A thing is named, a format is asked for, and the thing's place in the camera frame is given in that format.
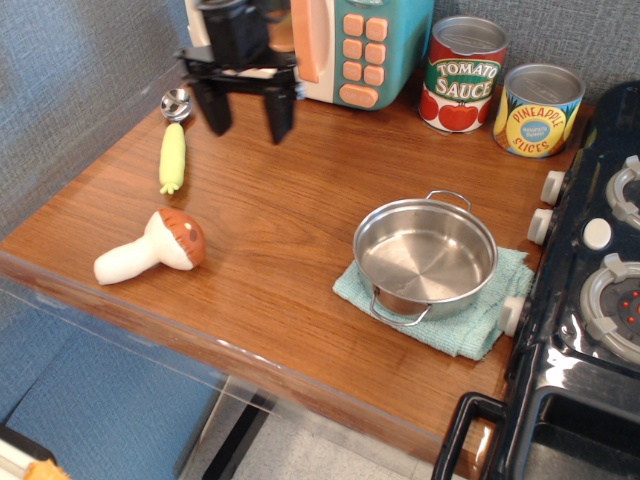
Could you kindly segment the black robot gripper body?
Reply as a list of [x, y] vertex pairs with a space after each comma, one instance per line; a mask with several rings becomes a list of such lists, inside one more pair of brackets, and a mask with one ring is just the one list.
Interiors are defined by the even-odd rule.
[[261, 1], [187, 1], [192, 45], [177, 53], [194, 82], [219, 81], [235, 91], [284, 90], [304, 96], [293, 55], [270, 46], [269, 25], [281, 20]]

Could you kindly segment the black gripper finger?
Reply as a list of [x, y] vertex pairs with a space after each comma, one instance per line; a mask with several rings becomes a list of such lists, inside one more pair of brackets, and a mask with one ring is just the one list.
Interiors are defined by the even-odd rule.
[[226, 91], [213, 82], [193, 83], [192, 90], [210, 129], [218, 136], [224, 135], [232, 125]]
[[295, 96], [282, 88], [268, 88], [264, 101], [272, 141], [279, 144], [293, 128]]

